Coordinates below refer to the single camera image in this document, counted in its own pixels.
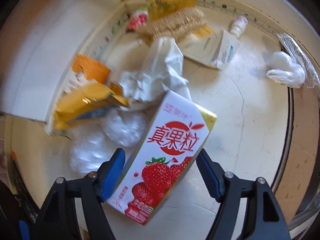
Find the clear plastic wrap ball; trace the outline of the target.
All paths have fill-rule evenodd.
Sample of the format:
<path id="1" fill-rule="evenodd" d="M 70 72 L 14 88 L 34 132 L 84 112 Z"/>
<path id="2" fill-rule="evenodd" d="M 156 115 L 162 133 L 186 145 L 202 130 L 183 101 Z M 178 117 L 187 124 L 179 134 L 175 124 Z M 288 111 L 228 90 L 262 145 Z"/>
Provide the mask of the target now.
<path id="1" fill-rule="evenodd" d="M 108 111 L 99 119 L 71 129 L 69 166 L 80 176 L 96 171 L 117 148 L 130 153 L 144 134 L 150 118 L 143 111 Z"/>

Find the strawberry milk carton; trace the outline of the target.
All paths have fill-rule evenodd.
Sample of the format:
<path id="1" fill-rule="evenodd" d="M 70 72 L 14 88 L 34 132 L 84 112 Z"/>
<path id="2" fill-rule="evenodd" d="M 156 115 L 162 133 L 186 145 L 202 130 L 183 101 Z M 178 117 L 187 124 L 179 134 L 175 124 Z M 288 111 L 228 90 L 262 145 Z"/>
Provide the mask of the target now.
<path id="1" fill-rule="evenodd" d="M 107 203 L 146 224 L 188 172 L 216 119 L 204 107 L 167 92 Z"/>

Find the orange yellow snack bag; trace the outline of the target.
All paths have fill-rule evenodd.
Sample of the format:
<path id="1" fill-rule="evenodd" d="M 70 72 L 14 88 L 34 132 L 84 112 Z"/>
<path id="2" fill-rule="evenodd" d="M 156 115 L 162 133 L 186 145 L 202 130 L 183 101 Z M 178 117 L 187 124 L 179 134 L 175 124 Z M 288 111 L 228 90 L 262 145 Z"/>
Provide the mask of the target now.
<path id="1" fill-rule="evenodd" d="M 63 81 L 46 132 L 62 133 L 89 120 L 102 118 L 113 107 L 129 107 L 121 88 L 107 85 L 111 70 L 103 63 L 86 55 L 75 56 Z"/>

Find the white paper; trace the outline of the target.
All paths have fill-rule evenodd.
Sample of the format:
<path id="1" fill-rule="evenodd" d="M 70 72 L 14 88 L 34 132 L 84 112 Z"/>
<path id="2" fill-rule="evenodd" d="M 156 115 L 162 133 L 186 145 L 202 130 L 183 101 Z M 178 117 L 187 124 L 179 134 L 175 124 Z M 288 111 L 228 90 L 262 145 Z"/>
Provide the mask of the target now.
<path id="1" fill-rule="evenodd" d="M 191 100 L 189 81 L 182 77 L 183 60 L 172 37 L 159 38 L 152 43 L 141 70 L 121 74 L 123 96 L 132 103 L 151 103 L 172 90 Z"/>

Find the white atomy box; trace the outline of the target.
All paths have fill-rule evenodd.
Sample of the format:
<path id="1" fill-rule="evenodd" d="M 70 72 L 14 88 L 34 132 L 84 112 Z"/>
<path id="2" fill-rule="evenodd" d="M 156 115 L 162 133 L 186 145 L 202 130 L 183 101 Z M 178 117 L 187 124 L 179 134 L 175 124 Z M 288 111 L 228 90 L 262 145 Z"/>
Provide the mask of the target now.
<path id="1" fill-rule="evenodd" d="M 239 46 L 239 37 L 225 30 L 213 32 L 204 38 L 190 35 L 187 40 L 178 44 L 186 58 L 221 70 L 229 66 Z"/>

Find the white plastic bag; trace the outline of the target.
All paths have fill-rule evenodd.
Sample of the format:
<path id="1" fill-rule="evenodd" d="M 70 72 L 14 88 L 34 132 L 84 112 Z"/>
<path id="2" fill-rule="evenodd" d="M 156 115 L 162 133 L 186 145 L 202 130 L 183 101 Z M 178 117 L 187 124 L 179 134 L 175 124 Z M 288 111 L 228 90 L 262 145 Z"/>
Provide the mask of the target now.
<path id="1" fill-rule="evenodd" d="M 269 58 L 266 76 L 290 88 L 300 88 L 305 82 L 305 72 L 294 58 L 283 51 L 276 51 Z"/>

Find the clear plastic packaging tray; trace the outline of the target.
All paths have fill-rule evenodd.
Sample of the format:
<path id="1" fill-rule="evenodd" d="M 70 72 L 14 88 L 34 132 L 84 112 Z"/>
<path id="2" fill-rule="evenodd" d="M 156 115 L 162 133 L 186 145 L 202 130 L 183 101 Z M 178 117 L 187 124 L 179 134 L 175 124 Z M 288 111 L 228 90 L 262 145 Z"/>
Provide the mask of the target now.
<path id="1" fill-rule="evenodd" d="M 277 34 L 277 37 L 289 55 L 303 68 L 306 87 L 319 90 L 319 76 L 316 69 L 297 42 L 286 33 Z"/>

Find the loofah sponge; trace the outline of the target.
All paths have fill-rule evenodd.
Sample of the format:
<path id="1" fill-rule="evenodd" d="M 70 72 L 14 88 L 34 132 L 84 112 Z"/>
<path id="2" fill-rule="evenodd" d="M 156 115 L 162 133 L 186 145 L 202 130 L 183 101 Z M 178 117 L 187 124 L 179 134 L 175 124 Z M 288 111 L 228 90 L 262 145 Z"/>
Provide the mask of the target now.
<path id="1" fill-rule="evenodd" d="M 145 26 L 139 27 L 136 32 L 146 42 L 153 42 L 161 37 L 180 41 L 206 25 L 204 13 L 196 7 L 188 7 L 150 21 Z"/>

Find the brown cardboard sheet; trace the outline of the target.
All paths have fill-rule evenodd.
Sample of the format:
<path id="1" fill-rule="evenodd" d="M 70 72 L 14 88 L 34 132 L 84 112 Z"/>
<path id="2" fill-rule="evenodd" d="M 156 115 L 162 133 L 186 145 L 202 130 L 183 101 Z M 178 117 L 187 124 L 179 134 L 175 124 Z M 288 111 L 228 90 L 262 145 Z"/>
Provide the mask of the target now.
<path id="1" fill-rule="evenodd" d="M 307 192 L 317 158 L 319 106 L 313 89 L 289 89 L 289 115 L 272 190 L 289 224 Z"/>

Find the small orange cap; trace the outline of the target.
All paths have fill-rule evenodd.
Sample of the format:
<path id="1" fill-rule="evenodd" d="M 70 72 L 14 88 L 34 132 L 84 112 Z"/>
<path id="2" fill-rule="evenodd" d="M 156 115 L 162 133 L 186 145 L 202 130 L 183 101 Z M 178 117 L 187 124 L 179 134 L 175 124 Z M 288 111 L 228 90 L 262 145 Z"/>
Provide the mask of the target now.
<path id="1" fill-rule="evenodd" d="M 15 152 L 14 152 L 14 151 L 12 151 L 12 153 L 11 153 L 11 157 L 12 157 L 12 159 L 13 159 L 13 160 L 16 160 L 16 154 L 15 154 Z"/>

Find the small white yogurt bottle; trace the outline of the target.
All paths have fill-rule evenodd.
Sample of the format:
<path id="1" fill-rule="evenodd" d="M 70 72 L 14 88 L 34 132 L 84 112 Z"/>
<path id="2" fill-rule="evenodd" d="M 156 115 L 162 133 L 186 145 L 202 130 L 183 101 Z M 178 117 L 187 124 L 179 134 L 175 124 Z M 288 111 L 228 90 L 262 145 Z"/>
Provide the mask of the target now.
<path id="1" fill-rule="evenodd" d="M 230 33 L 236 38 L 239 38 L 248 25 L 248 20 L 244 16 L 238 16 L 238 18 L 231 25 Z"/>

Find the pink candy wrapper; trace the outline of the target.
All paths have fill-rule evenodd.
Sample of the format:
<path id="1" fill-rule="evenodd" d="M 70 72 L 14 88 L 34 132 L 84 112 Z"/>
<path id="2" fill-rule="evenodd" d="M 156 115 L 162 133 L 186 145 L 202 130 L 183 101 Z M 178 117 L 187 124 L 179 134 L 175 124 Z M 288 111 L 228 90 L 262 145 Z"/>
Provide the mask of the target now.
<path id="1" fill-rule="evenodd" d="M 131 14 L 126 26 L 126 32 L 135 32 L 139 27 L 144 26 L 149 21 L 147 6 L 140 6 Z"/>

